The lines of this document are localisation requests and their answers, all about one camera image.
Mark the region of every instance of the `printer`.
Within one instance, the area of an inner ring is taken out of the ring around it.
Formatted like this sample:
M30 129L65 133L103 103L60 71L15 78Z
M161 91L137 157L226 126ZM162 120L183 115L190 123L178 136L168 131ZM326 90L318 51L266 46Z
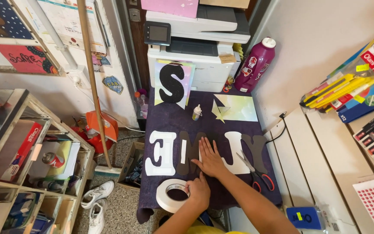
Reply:
M240 9L199 5L197 18L147 11L144 42L151 86L159 79L155 62L170 60L195 64L191 90L221 92L234 63L222 64L219 55L233 55L233 43L245 44L250 37Z

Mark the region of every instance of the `white glue bottle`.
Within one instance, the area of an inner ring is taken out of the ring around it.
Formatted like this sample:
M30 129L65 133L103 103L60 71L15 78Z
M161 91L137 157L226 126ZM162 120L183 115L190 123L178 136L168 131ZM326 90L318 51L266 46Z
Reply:
M193 111L193 120L198 120L200 115L202 116L202 109L200 108L200 104L194 108Z

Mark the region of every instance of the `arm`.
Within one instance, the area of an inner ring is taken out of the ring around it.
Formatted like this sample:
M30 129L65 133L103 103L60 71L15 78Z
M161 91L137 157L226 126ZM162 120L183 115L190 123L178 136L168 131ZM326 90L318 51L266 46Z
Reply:
M194 181L187 181L186 193L190 197L183 206L167 220L154 234L184 234L189 227L207 209L210 199L210 188L203 173Z
M251 186L232 174L224 165L215 141L214 151L207 138L199 141L202 161L193 159L200 169L211 177L217 178L233 195L248 219L261 234L298 234L292 223L268 199Z

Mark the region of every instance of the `yellow sleeve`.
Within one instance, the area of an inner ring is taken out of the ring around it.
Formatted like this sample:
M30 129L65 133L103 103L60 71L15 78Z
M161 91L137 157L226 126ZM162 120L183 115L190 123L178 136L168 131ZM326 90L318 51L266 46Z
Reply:
M224 232L212 226L192 226L188 229L187 234L247 234L245 232L231 231Z

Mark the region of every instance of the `double-sided tape roll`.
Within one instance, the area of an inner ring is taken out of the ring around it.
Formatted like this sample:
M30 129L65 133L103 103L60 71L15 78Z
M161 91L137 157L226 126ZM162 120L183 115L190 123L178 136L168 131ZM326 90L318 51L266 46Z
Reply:
M168 212L175 214L175 212L177 212L177 210L180 209L181 206L183 206L188 198L184 201L176 201L174 199L171 199L167 195L167 192L171 189L180 189L182 191L185 191L184 189L186 183L186 181L180 179L167 179L162 184L160 184L157 188L157 194L155 196L160 207Z

